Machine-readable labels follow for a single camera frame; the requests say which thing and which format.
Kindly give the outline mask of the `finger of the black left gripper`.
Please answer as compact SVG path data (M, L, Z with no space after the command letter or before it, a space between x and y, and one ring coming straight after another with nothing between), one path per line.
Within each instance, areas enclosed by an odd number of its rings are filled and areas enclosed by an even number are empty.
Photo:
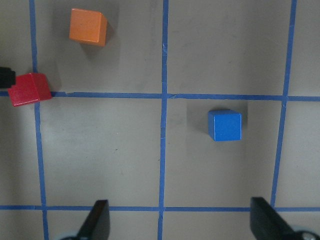
M16 84L16 72L9 67L0 67L0 88L11 88Z

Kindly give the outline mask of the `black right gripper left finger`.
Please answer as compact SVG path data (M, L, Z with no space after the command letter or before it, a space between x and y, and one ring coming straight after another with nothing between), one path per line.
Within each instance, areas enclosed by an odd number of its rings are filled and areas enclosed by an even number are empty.
M77 240L108 240L110 235L109 202L97 200L76 235Z

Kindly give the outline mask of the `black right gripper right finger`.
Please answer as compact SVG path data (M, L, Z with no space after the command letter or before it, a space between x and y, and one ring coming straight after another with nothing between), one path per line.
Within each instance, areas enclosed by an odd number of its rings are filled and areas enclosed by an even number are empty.
M263 197L250 199L250 229L256 240L300 239L300 234Z

